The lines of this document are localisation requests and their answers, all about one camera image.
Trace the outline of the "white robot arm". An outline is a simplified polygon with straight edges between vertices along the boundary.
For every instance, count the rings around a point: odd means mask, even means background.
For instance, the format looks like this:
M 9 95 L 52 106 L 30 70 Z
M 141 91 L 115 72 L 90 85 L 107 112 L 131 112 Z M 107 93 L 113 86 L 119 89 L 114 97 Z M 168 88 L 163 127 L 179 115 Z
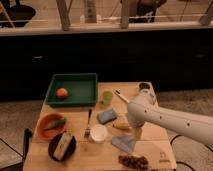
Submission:
M 127 111 L 132 128 L 150 122 L 213 147 L 213 117 L 160 107 L 151 90 L 142 89 L 127 104 Z

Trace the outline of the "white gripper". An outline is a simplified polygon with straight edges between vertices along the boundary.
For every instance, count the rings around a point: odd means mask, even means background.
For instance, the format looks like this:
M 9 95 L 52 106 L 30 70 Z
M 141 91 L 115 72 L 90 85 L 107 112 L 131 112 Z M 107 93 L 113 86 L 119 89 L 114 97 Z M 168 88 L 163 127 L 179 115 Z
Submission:
M 127 116 L 129 125 L 133 128 L 133 135 L 136 141 L 139 141 L 142 136 L 142 127 L 145 124 L 144 120 L 138 120 L 137 118 L 133 118 L 132 116 Z

